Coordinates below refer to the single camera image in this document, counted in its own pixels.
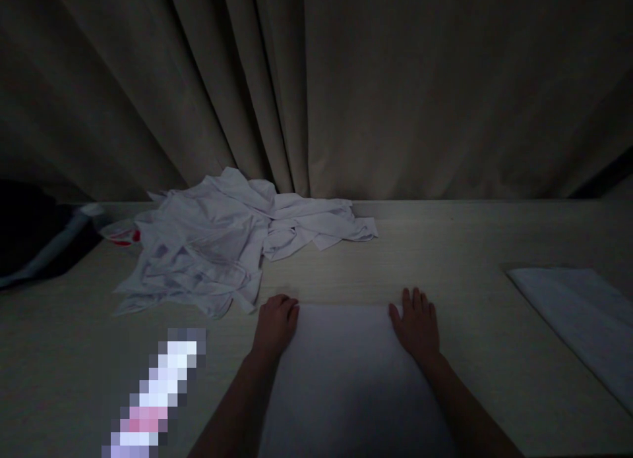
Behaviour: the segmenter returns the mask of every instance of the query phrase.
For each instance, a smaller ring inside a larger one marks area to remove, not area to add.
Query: curtain fold
[[[632,3],[2,0],[0,176],[569,196],[632,144]]]

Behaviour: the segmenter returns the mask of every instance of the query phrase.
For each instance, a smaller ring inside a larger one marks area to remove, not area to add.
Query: white cloth
[[[510,278],[633,413],[633,305],[591,269],[523,268]]]
[[[442,411],[387,305],[301,305],[259,457],[454,457]]]
[[[233,299],[250,312],[262,253],[274,261],[310,241],[323,250],[341,239],[378,235],[373,218],[354,218],[350,201],[277,194],[272,183],[248,181],[233,168],[156,199],[162,199],[157,210],[135,219],[143,252],[115,290],[129,294],[115,314],[175,301],[221,318]]]

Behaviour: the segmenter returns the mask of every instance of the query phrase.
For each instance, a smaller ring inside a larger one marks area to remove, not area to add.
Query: black object
[[[5,277],[21,270],[64,231],[76,207],[58,205],[40,188],[16,181],[0,180],[0,192],[5,205],[0,215],[0,277]],[[0,287],[0,290],[66,273],[101,239],[92,222],[88,222],[68,247],[34,277]]]
[[[571,199],[601,198],[611,188],[633,173],[633,146],[612,161],[588,183],[570,196]]]

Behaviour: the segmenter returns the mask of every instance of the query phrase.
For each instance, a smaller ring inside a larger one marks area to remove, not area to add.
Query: desk
[[[115,217],[151,203],[106,204]],[[380,238],[264,261],[260,298],[383,304],[418,285],[441,349],[531,456],[633,452],[633,418],[556,336],[501,265],[590,267],[633,298],[631,202],[363,202]],[[0,455],[98,456],[167,328],[206,328],[206,367],[161,457],[184,457],[247,354],[256,316],[165,304],[114,318],[110,292],[136,260],[101,243],[63,277],[0,294]]]

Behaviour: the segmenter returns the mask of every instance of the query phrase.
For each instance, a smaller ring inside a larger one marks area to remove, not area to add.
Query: crumpled white fabric
[[[221,318],[232,300],[251,312],[262,254],[275,261],[311,241],[324,250],[342,239],[378,236],[373,218],[354,217],[351,201],[277,194],[272,183],[248,181],[234,168],[152,198],[161,204],[135,218],[143,251],[115,290],[128,294],[115,314],[164,301],[195,304],[213,318]]]

